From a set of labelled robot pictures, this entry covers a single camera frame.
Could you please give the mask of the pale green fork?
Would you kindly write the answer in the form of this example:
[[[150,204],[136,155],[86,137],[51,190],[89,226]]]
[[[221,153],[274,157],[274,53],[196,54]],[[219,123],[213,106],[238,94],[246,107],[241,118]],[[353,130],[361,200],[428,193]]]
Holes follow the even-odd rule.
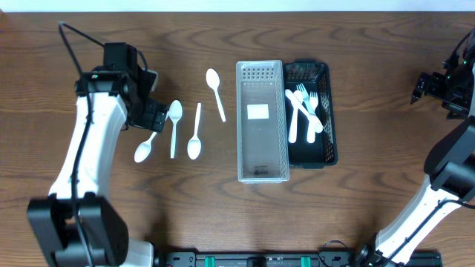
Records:
[[[309,100],[309,94],[307,93],[307,90],[304,87],[304,85],[302,83],[298,84],[297,89],[301,92],[301,95],[302,95],[303,101],[305,103],[305,106],[307,108],[307,111],[310,114],[315,115],[315,110],[311,106],[311,103],[310,103],[310,100]]]

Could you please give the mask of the clear plastic basket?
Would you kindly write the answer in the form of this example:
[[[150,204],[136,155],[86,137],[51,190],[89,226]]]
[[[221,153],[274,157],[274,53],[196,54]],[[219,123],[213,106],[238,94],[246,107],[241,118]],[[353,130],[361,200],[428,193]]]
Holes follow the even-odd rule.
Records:
[[[236,64],[237,177],[245,184],[289,180],[283,65]]]

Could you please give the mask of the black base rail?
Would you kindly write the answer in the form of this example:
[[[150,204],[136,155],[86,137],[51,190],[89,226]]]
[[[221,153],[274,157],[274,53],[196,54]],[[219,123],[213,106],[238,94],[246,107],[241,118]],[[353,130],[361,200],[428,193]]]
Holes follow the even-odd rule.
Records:
[[[193,251],[170,252],[154,261],[164,267],[320,267],[348,266],[348,251],[324,251],[320,254],[205,254]]]

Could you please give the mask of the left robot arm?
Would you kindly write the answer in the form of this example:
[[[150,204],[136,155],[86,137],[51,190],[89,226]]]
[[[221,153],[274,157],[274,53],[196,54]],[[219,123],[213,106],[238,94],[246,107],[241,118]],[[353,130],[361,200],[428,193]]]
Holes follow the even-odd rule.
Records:
[[[109,201],[109,178],[123,126],[158,134],[168,105],[149,94],[157,72],[124,42],[103,46],[101,66],[75,84],[76,123],[65,162],[48,196],[32,199],[27,218],[49,266],[152,266],[154,246],[129,237]]]

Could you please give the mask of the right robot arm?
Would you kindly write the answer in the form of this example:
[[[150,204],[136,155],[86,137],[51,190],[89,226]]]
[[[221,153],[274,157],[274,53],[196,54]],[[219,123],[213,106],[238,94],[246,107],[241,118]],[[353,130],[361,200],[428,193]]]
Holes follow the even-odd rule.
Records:
[[[445,73],[422,73],[411,101],[432,96],[461,119],[428,154],[419,190],[389,226],[353,253],[350,266],[441,266],[436,252],[416,248],[451,212],[474,205],[474,32],[443,63]]]

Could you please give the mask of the white fork tines down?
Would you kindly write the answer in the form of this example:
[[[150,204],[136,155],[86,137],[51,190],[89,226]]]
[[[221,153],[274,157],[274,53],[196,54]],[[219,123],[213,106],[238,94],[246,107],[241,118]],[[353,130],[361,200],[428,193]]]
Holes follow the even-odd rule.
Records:
[[[308,110],[301,104],[301,102],[297,99],[297,97],[291,90],[286,89],[284,92],[285,96],[290,100],[293,107],[300,110],[307,117],[309,123],[313,126],[314,131],[316,133],[321,133],[324,127],[320,119],[315,114],[309,113]]]

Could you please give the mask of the white fork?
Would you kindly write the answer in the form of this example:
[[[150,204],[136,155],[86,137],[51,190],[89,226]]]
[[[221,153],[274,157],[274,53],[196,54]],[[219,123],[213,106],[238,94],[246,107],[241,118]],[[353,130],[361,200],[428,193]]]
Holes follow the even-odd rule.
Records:
[[[311,104],[312,109],[316,111],[316,108],[318,107],[318,94],[316,92],[309,93],[309,103]],[[309,125],[307,129],[307,141],[308,143],[315,142],[315,132],[311,125]]]

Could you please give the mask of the white spoon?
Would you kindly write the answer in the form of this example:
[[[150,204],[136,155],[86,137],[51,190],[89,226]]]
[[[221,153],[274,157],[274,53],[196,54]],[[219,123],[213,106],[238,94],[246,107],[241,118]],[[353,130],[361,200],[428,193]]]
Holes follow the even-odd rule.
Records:
[[[206,71],[206,82],[207,85],[214,91],[214,95],[216,98],[216,103],[217,103],[217,108],[220,113],[220,118],[222,122],[226,121],[226,115],[223,109],[223,104],[220,99],[220,95],[218,93],[218,88],[220,86],[220,77],[217,73],[217,71],[213,68],[209,68]]]
[[[172,122],[172,133],[171,133],[171,146],[170,146],[170,157],[173,159],[175,156],[176,149],[176,138],[177,138],[177,123],[183,116],[183,106],[179,100],[174,100],[169,109],[169,117]]]
[[[137,149],[135,150],[135,153],[134,153],[134,161],[136,163],[143,162],[151,153],[152,142],[156,135],[157,135],[157,132],[153,132],[146,141],[140,143],[137,146]]]
[[[303,102],[303,96],[299,90],[293,92],[296,99],[301,104]],[[295,143],[297,139],[297,124],[298,124],[298,108],[293,108],[292,117],[290,120],[290,129],[289,129],[289,143]]]

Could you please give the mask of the white spoon bowl down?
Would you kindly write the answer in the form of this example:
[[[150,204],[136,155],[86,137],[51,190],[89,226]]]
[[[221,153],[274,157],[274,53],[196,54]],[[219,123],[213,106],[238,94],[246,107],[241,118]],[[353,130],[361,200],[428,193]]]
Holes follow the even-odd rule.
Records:
[[[198,103],[195,119],[194,119],[194,134],[187,144],[187,152],[188,152],[189,158],[192,160],[195,160],[196,158],[198,158],[198,156],[200,155],[201,146],[202,146],[201,141],[198,137],[201,107],[202,107],[202,104]]]

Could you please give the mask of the black plastic basket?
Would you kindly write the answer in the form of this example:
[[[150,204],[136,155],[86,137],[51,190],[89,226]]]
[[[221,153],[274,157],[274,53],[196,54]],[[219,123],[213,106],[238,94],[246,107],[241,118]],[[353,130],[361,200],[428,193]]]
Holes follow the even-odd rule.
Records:
[[[287,131],[296,130],[295,142],[288,144],[289,163],[293,167],[318,169],[335,165],[338,162],[338,149],[335,134],[330,69],[324,62],[314,59],[298,59],[284,65],[284,87],[297,90],[302,84],[309,94],[315,93],[318,105],[316,116],[324,126],[323,131],[315,134],[313,142],[307,141],[309,122],[305,115],[293,108],[286,100]]]

